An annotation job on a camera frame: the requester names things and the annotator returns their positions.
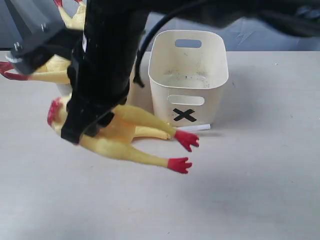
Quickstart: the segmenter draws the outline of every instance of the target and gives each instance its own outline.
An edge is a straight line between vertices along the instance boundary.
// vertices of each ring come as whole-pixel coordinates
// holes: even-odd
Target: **gray background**
[[[33,32],[43,22],[61,21],[59,12],[53,0],[0,0],[10,2],[16,12],[11,11],[11,15],[16,20],[20,15],[22,21]],[[65,10],[73,15],[78,4],[73,0],[64,0]],[[0,24],[2,24],[0,38],[0,47],[11,46],[14,41],[19,40],[19,36],[12,34],[15,30],[10,24],[4,24],[4,20],[10,18],[9,11],[0,4]],[[149,16],[146,30],[160,19],[160,15],[151,14]],[[319,51],[320,41],[318,38],[297,38],[278,33],[256,20],[239,19],[234,24],[225,29],[215,29],[212,27],[195,24],[192,22],[173,19],[162,30],[170,29],[188,29],[188,30],[206,30],[219,34],[225,42],[227,51]]]

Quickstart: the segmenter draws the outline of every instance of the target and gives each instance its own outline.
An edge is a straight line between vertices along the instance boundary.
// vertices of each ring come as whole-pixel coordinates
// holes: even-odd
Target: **table surface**
[[[199,149],[134,143],[189,156],[188,175],[69,144],[47,125],[55,84],[1,77],[0,239],[318,240],[320,52],[227,59],[221,107],[212,129],[199,132]],[[139,91],[150,107],[149,88]]]

